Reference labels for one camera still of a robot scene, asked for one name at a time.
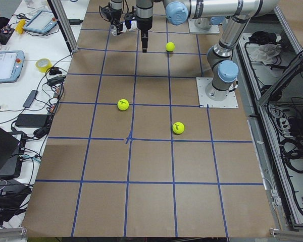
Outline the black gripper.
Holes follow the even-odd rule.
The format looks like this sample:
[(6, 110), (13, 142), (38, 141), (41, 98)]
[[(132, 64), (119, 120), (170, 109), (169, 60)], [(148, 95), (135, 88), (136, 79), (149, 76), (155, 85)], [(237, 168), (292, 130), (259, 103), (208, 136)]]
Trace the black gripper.
[[(105, 7), (99, 6), (99, 12), (100, 16), (107, 22), (110, 23), (116, 23), (116, 36), (122, 34), (123, 30), (123, 23), (120, 22), (122, 9), (116, 10), (113, 9), (110, 5), (107, 5)], [(124, 16), (125, 26), (127, 30), (130, 30), (133, 27), (132, 21), (133, 21), (134, 15), (133, 14), (126, 14)]]
[(142, 43), (142, 52), (147, 53), (148, 48), (148, 31), (152, 28), (153, 18), (142, 18), (136, 16), (137, 20), (137, 28), (140, 30), (141, 33), (141, 43)]

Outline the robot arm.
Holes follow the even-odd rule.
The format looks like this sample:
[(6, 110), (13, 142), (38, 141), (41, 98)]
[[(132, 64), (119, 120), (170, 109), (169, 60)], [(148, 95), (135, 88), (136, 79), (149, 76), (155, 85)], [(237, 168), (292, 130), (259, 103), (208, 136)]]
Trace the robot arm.
[(232, 61), (233, 50), (252, 17), (262, 16), (273, 10), (278, 1), (163, 1), (167, 20), (180, 25), (187, 19), (228, 17), (228, 23), (218, 43), (209, 49), (208, 62), (213, 72), (206, 95), (222, 101), (238, 76), (238, 66)]
[[(206, 28), (208, 28), (221, 24), (226, 17), (223, 14), (206, 16), (204, 14), (205, 1), (162, 1), (162, 3), (167, 21), (175, 26), (191, 18), (197, 25), (206, 21)], [(111, 33), (114, 36), (136, 29), (139, 29), (143, 36), (147, 36), (153, 25), (152, 10), (153, 7), (141, 5), (129, 8), (126, 1), (109, 1), (106, 6), (99, 6), (101, 17), (111, 24)]]

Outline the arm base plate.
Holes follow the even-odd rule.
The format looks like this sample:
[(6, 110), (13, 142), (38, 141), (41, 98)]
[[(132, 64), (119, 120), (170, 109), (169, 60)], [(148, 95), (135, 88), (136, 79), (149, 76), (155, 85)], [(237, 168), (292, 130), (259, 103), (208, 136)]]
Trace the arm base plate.
[(206, 34), (206, 35), (219, 35), (220, 30), (218, 25), (210, 24), (208, 18), (189, 19), (189, 32), (191, 34)]
[(229, 90), (219, 91), (212, 85), (213, 78), (197, 77), (196, 85), (200, 108), (238, 108), (238, 102), (233, 85)]

